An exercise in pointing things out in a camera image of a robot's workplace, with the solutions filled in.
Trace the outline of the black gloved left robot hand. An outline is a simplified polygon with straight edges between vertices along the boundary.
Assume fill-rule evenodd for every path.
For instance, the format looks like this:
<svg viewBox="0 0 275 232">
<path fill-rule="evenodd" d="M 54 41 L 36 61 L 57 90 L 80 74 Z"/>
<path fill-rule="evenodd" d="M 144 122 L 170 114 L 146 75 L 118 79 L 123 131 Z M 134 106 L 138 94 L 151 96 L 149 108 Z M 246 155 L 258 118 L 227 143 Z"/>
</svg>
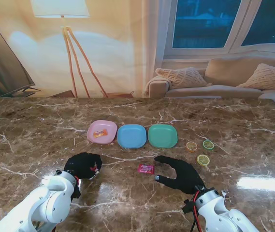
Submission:
<svg viewBox="0 0 275 232">
<path fill-rule="evenodd" d="M 101 156 L 98 154 L 82 152 L 69 158 L 64 171 L 70 172 L 78 179 L 92 179 L 102 167 Z"/>
</svg>

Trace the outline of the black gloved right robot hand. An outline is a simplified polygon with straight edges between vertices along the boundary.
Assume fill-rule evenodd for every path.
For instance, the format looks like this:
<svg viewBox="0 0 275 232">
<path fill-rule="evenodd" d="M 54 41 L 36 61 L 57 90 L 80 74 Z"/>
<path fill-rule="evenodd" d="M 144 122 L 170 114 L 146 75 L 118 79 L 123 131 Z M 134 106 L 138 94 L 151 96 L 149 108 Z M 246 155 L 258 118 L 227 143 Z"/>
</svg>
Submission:
<svg viewBox="0 0 275 232">
<path fill-rule="evenodd" d="M 155 161 L 170 165 L 176 172 L 176 178 L 171 179 L 162 175 L 156 175 L 155 180 L 165 186 L 182 191 L 185 194 L 196 194 L 196 186 L 205 187 L 195 168 L 180 159 L 174 159 L 167 156 L 157 156 Z"/>
</svg>

